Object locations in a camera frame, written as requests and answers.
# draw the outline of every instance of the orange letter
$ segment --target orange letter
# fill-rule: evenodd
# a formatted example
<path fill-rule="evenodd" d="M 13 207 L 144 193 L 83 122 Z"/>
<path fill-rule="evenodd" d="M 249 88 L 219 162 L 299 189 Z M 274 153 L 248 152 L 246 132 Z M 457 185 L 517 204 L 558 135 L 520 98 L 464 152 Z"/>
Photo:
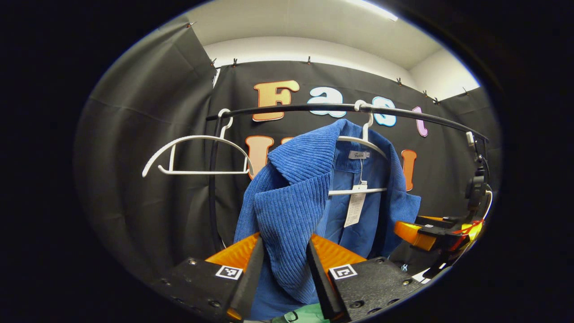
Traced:
<path fill-rule="evenodd" d="M 249 160 L 251 160 L 251 165 L 253 166 L 253 176 L 249 174 L 249 177 L 253 179 L 261 168 L 267 165 L 267 152 L 269 147 L 273 145 L 273 138 L 250 136 L 245 138 L 245 143 L 249 147 Z"/>
<path fill-rule="evenodd" d="M 259 103 L 257 104 L 258 107 L 274 106 L 278 105 L 278 103 L 287 105 L 291 104 L 291 92 L 289 92 L 289 90 L 293 92 L 299 91 L 299 83 L 293 80 L 259 83 L 256 84 L 253 88 L 256 89 L 259 94 Z M 284 115 L 284 112 L 259 113 L 253 115 L 253 121 L 279 120 Z"/>
<path fill-rule="evenodd" d="M 403 150 L 402 156 L 402 172 L 405 174 L 406 190 L 413 189 L 413 173 L 414 173 L 414 160 L 417 159 L 417 153 L 412 150 Z"/>

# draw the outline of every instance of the white hanger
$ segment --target white hanger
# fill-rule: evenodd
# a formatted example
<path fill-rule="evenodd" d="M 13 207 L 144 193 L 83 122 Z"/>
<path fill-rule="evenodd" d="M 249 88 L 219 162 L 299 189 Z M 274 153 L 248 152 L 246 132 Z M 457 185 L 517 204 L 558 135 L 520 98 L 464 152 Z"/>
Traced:
<path fill-rule="evenodd" d="M 221 115 L 226 111 L 229 111 L 229 109 L 222 109 L 218 113 L 218 116 L 221 117 Z M 160 171 L 163 172 L 164 174 L 170 174 L 170 175 L 223 175 L 223 174 L 247 174 L 247 173 L 249 173 L 249 174 L 253 175 L 253 166 L 251 166 L 251 160 L 249 159 L 247 153 L 243 149 L 241 149 L 241 147 L 239 147 L 236 144 L 232 143 L 231 141 L 223 138 L 223 136 L 225 135 L 225 130 L 227 130 L 229 127 L 231 127 L 231 124 L 233 124 L 233 117 L 229 118 L 229 123 L 227 125 L 225 125 L 224 127 L 222 127 L 221 134 L 219 135 L 219 137 L 214 137 L 214 136 L 187 136 L 187 137 L 181 137 L 181 138 L 173 140 L 171 143 L 163 146 L 160 150 L 158 150 L 155 154 L 153 154 L 152 158 L 150 158 L 148 160 L 148 163 L 146 164 L 146 166 L 143 169 L 142 177 L 145 177 L 148 174 L 148 171 L 149 171 L 150 167 L 152 166 L 152 164 L 154 163 L 154 161 L 156 161 L 156 159 L 164 151 L 166 151 L 169 147 L 172 147 L 172 152 L 171 152 L 171 155 L 169 157 L 169 170 L 164 169 L 162 167 L 162 165 L 157 166 L 157 168 L 159 168 Z M 176 144 L 178 144 L 182 141 L 188 141 L 191 139 L 211 139 L 211 140 L 221 141 L 221 142 L 226 143 L 226 144 L 230 144 L 233 147 L 237 148 L 245 156 L 245 161 L 243 162 L 243 171 L 239 171 L 239 172 L 174 171 L 173 170 L 173 158 L 174 158 L 175 153 L 176 153 Z"/>
<path fill-rule="evenodd" d="M 363 101 L 363 100 L 358 100 L 357 102 L 355 102 L 355 111 L 359 111 L 360 105 L 361 104 L 366 104 L 367 102 Z M 373 125 L 374 122 L 374 117 L 373 117 L 373 113 L 369 113 L 369 121 L 363 125 L 363 138 L 355 138 L 355 137 L 348 137 L 348 136 L 339 136 L 337 138 L 337 141 L 350 141 L 353 143 L 360 143 L 362 145 L 365 145 L 369 148 L 372 148 L 374 151 L 380 153 L 386 160 L 388 160 L 389 158 L 387 158 L 387 155 L 376 145 L 374 145 L 373 143 L 369 142 L 369 127 Z M 376 192 L 383 192 L 386 191 L 386 188 L 383 189 L 364 189 L 364 190 L 340 190 L 340 191 L 329 191 L 329 196 L 333 196 L 333 195 L 348 195 L 348 194 L 364 194 L 364 193 L 376 193 Z"/>

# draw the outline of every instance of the clothing label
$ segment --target clothing label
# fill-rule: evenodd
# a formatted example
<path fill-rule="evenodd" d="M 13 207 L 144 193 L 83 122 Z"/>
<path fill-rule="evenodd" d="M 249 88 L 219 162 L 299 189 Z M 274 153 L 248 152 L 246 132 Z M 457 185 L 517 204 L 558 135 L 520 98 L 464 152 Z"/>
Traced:
<path fill-rule="evenodd" d="M 371 155 L 368 151 L 350 151 L 349 159 L 367 159 Z"/>
<path fill-rule="evenodd" d="M 366 190 L 366 184 L 353 185 L 354 191 Z M 360 212 L 363 210 L 365 193 L 353 194 L 351 195 L 351 200 L 349 201 L 349 209 L 347 210 L 347 219 L 345 220 L 344 228 L 359 223 Z"/>

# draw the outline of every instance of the clothing rack rail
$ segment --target clothing rack rail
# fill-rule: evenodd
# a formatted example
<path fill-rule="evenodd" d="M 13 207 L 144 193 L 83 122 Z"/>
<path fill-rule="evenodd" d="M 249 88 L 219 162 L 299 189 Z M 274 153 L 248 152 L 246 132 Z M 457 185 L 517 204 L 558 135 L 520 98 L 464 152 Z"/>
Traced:
<path fill-rule="evenodd" d="M 362 112 L 362 113 L 381 113 L 381 114 L 388 114 L 391 116 L 397 117 L 406 117 L 411 119 L 423 120 L 428 121 L 434 124 L 439 124 L 443 126 L 447 126 L 449 128 L 457 129 L 463 132 L 471 132 L 475 137 L 478 137 L 483 142 L 483 156 L 486 159 L 486 144 L 489 142 L 488 138 L 483 134 L 465 126 L 462 124 L 458 124 L 457 122 L 432 116 L 430 114 L 425 113 L 418 113 L 408 110 L 401 110 L 401 109 L 392 109 L 388 107 L 380 107 L 371 105 L 368 103 L 361 104 L 359 107 L 359 111 L 355 110 L 354 104 L 345 104 L 345 103 L 308 103 L 308 104 L 301 104 L 301 105 L 277 105 L 277 106 L 266 106 L 266 107 L 252 107 L 248 109 L 240 109 L 234 111 L 227 111 L 223 112 L 221 116 L 213 115 L 208 116 L 205 118 L 206 121 L 216 121 L 214 136 L 217 136 L 218 133 L 221 131 L 222 127 L 222 119 L 230 118 L 235 116 L 242 116 L 246 114 L 260 114 L 260 113 L 271 113 L 271 112 L 290 112 L 290 111 L 348 111 L 348 112 Z M 209 169 L 210 171 L 215 169 L 215 164 L 217 162 L 217 151 L 218 151 L 219 143 L 216 141 L 211 146 L 211 156 L 210 156 L 210 163 Z M 219 235 L 217 230 L 217 220 L 215 215 L 215 176 L 209 175 L 209 190 L 208 190 L 208 200 L 210 206 L 210 224 L 212 230 L 212 237 L 213 237 L 213 244 L 215 247 L 215 251 L 219 252 L 223 250 L 226 246 L 223 242 L 223 239 Z"/>

